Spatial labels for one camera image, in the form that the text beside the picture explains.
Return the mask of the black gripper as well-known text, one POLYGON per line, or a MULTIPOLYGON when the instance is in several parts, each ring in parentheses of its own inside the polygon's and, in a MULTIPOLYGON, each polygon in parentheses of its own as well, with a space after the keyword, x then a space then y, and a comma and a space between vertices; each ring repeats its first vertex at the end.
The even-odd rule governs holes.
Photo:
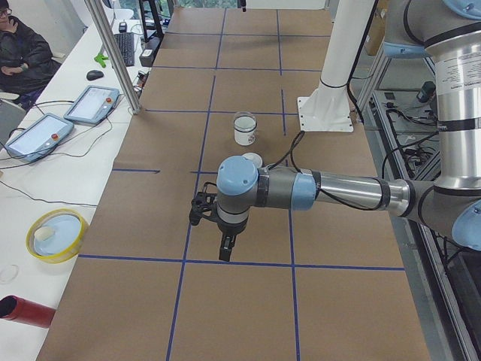
POLYGON ((240 223, 227 223, 221 221, 217 224, 219 230, 222 233, 222 239, 219 246, 219 260, 229 262, 231 259, 231 253, 234 248, 234 240, 237 235, 242 233, 246 228, 247 222, 240 223))

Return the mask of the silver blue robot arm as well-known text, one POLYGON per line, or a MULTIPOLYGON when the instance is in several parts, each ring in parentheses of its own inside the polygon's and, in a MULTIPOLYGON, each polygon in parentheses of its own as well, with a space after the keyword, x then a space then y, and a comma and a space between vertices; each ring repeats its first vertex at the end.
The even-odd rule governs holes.
POLYGON ((420 46, 435 64, 441 173, 434 181, 386 181, 291 167, 256 168, 242 156, 218 171, 213 213, 222 231, 219 258, 230 259, 252 207, 306 211, 333 202, 386 210, 480 248, 480 3, 393 1, 386 40, 420 46))

